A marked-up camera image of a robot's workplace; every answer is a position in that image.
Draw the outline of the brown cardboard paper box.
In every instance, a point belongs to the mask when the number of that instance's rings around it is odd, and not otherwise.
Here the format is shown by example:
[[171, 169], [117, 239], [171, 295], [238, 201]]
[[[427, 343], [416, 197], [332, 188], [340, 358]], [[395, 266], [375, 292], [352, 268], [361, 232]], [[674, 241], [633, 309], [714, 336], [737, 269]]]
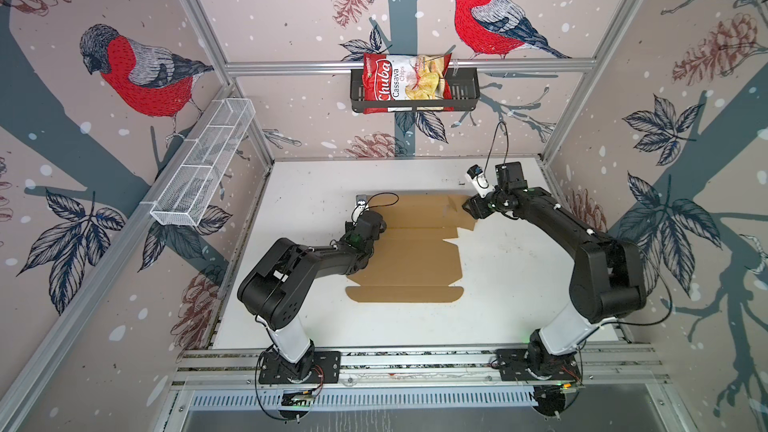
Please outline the brown cardboard paper box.
[[350, 277], [347, 296], [357, 303], [452, 303], [464, 289], [459, 247], [461, 231], [476, 220], [459, 194], [382, 194], [371, 209], [387, 225], [366, 268]]

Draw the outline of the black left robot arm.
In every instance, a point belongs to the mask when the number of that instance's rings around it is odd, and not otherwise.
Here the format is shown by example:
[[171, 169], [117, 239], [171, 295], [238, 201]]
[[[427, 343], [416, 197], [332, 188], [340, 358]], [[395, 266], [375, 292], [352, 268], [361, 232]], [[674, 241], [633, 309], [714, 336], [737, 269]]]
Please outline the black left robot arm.
[[237, 299], [266, 327], [278, 363], [294, 378], [305, 378], [314, 366], [315, 346], [298, 317], [313, 283], [365, 269], [386, 228], [381, 214], [365, 210], [356, 221], [347, 222], [342, 237], [328, 246], [280, 238], [240, 283]]

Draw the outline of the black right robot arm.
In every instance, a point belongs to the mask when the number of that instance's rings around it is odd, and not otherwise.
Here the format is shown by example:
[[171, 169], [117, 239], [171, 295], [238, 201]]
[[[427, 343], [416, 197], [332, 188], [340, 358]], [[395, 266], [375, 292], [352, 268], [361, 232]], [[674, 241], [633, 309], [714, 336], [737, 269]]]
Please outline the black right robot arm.
[[573, 259], [569, 301], [548, 325], [529, 339], [529, 369], [545, 375], [545, 368], [572, 358], [579, 345], [598, 328], [645, 307], [647, 289], [637, 245], [616, 239], [580, 220], [541, 187], [531, 187], [519, 162], [495, 167], [491, 185], [479, 165], [467, 178], [477, 194], [463, 210], [476, 220], [499, 213], [522, 219], [542, 230]]

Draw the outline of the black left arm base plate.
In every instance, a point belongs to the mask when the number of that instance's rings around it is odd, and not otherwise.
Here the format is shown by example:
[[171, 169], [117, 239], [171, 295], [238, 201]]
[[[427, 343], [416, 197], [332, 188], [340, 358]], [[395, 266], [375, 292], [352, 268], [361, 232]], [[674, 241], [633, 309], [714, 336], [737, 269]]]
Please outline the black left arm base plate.
[[270, 348], [260, 355], [257, 382], [259, 385], [336, 384], [340, 369], [339, 351], [310, 348], [297, 363], [292, 363]]

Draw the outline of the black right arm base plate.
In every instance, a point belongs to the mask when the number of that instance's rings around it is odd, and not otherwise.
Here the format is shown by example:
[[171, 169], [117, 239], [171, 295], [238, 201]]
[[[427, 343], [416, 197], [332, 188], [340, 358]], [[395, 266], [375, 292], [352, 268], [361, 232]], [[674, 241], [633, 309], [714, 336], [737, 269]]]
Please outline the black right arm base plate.
[[538, 349], [497, 349], [489, 365], [505, 382], [579, 382], [582, 379], [575, 353], [554, 356]]

